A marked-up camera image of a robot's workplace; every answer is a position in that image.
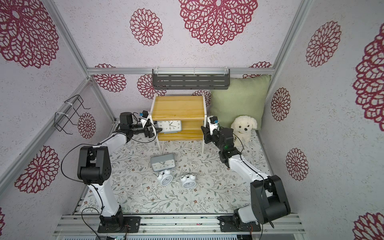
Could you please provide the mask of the yellow wooden two-tier shelf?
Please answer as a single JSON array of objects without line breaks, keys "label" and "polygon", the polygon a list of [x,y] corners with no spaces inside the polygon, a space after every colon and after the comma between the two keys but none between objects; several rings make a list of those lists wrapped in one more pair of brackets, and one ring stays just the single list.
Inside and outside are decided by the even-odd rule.
[{"label": "yellow wooden two-tier shelf", "polygon": [[201,96],[158,96],[155,95],[150,120],[181,121],[182,130],[177,133],[159,133],[156,137],[159,151],[164,151],[166,141],[202,141],[201,127],[207,123],[207,107],[204,95]]}]

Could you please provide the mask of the grey square alarm clock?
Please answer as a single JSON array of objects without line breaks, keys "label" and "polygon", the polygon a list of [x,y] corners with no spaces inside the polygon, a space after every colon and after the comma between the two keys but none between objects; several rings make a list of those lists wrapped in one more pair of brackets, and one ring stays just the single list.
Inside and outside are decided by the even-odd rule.
[{"label": "grey square alarm clock", "polygon": [[173,134],[182,131],[182,122],[178,120],[157,121],[157,125],[162,129],[161,133]]},{"label": "grey square alarm clock", "polygon": [[154,172],[160,172],[167,169],[172,169],[176,166],[174,154],[166,154],[152,157],[150,159],[151,167]]}]

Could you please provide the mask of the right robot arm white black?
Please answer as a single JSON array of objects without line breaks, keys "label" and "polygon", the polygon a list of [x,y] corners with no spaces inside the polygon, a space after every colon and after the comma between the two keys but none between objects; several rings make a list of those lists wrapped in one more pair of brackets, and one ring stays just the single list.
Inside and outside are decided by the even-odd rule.
[{"label": "right robot arm white black", "polygon": [[214,143],[219,157],[229,169],[250,184],[251,203],[234,210],[228,222],[239,231],[252,230],[252,224],[263,225],[291,214],[291,207],[283,185],[277,175],[270,176],[251,165],[234,145],[233,130],[229,128],[201,127],[204,142]]}]

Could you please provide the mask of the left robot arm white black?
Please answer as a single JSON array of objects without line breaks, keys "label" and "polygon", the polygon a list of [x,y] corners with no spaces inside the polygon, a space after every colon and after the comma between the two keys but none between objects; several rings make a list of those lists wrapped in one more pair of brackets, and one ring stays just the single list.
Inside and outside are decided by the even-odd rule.
[{"label": "left robot arm white black", "polygon": [[139,115],[141,118],[134,124],[133,113],[121,113],[120,123],[108,138],[96,145],[80,149],[77,176],[93,192],[101,208],[98,233],[136,231],[130,226],[133,221],[124,217],[109,178],[112,174],[111,153],[131,141],[134,135],[144,134],[146,138],[155,138],[162,130],[155,127],[148,111],[143,111]]}]

